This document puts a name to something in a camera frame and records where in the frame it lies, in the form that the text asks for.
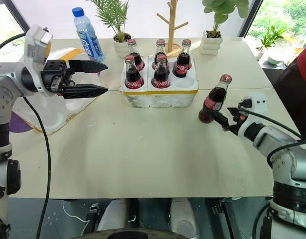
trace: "white foam box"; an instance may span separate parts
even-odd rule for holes
[[[149,56],[149,65],[152,65],[155,56]],[[151,81],[154,78],[154,69],[149,68],[148,72],[148,98],[150,107],[188,107],[192,104],[198,92],[198,80],[193,57],[191,57],[192,67],[188,70],[186,77],[179,78],[173,74],[176,57],[167,58],[170,74],[168,80],[170,86],[163,89],[155,88]]]
[[[188,70],[186,77],[179,78],[174,76],[173,67],[177,60],[176,57],[168,58],[169,71],[168,80],[170,86],[164,89],[155,88],[152,85],[154,69],[152,63],[154,55],[149,57],[142,56],[145,63],[144,69],[140,72],[144,79],[144,85],[139,89],[129,89],[125,86],[126,64],[124,64],[121,76],[120,91],[125,100],[131,107],[136,108],[168,108],[168,107],[188,107],[193,102],[198,92],[198,80],[193,57],[191,57],[192,67]]]
[[[125,85],[126,80],[126,64],[124,63],[122,76],[121,76],[121,87],[120,92],[124,95],[125,100],[131,107],[135,108],[148,108],[149,101],[147,97],[147,86],[148,86],[148,56],[142,56],[142,61],[145,63],[145,67],[140,71],[141,76],[144,79],[144,85],[139,89],[129,89]]]

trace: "potted plant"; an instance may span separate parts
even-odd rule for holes
[[[97,17],[107,27],[111,27],[115,32],[113,36],[113,46],[116,54],[124,58],[128,54],[127,40],[131,35],[125,33],[125,22],[127,20],[128,1],[122,3],[121,0],[90,0],[97,6]]]
[[[213,29],[203,32],[202,43],[200,45],[202,55],[217,55],[222,43],[220,25],[227,21],[229,14],[235,8],[238,9],[239,16],[245,18],[249,13],[248,0],[203,0],[204,13],[214,12]]]
[[[274,26],[269,26],[266,34],[264,35],[263,38],[261,38],[261,43],[262,46],[258,46],[256,47],[256,53],[255,53],[255,57],[257,59],[257,61],[259,61],[261,59],[261,57],[264,54],[264,47],[266,49],[268,49],[268,47],[274,46],[276,44],[276,41],[278,39],[283,39],[282,34],[285,32],[285,29],[276,29]]]

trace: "cola bottle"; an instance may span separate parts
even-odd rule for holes
[[[152,79],[152,85],[160,89],[169,87],[166,55],[160,54],[157,56],[157,65],[154,78]]]
[[[182,50],[179,54],[177,61],[174,65],[173,74],[177,77],[186,77],[187,71],[190,68],[191,57],[190,57],[190,46],[191,41],[189,39],[183,40]]]
[[[145,67],[145,63],[142,61],[142,57],[137,50],[137,44],[135,39],[129,39],[127,41],[128,44],[128,52],[134,56],[135,65],[138,71],[141,71]]]
[[[213,118],[209,115],[211,111],[219,111],[227,95],[227,88],[232,80],[228,74],[221,76],[219,83],[209,93],[204,101],[202,110],[199,112],[199,120],[203,123],[210,123]]]
[[[157,65],[157,56],[158,55],[165,55],[166,56],[166,49],[165,49],[165,40],[159,39],[156,41],[156,53],[155,53],[155,58],[154,62],[152,63],[152,68],[155,70],[156,65]]]
[[[144,84],[144,80],[139,74],[136,66],[133,55],[125,56],[126,63],[126,80],[125,85],[129,89],[138,89],[141,88]]]

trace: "white wall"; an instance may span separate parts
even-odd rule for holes
[[[99,38],[111,38],[114,32],[107,29],[95,16],[96,7],[85,0],[13,0],[29,25],[46,26],[54,38],[78,38],[73,25],[72,8],[80,6],[90,18]],[[125,31],[134,38],[167,38],[168,25],[156,13],[169,18],[167,0],[129,0]],[[179,0],[176,24],[189,24],[176,30],[175,37],[200,37],[205,29],[212,29],[213,13],[203,12],[202,0]],[[223,35],[238,36],[244,23],[237,10],[220,27]]]

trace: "wooden coat rack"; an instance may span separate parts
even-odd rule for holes
[[[168,43],[167,43],[168,46],[166,47],[167,56],[174,56],[174,55],[178,55],[179,51],[181,49],[180,45],[178,45],[176,43],[173,43],[173,41],[174,41],[174,31],[181,28],[182,26],[187,25],[188,22],[186,21],[183,24],[175,26],[177,0],[171,0],[171,2],[168,2],[167,5],[170,8],[169,21],[159,13],[157,13],[156,15],[158,17],[160,17],[164,22],[166,22],[169,25]]]

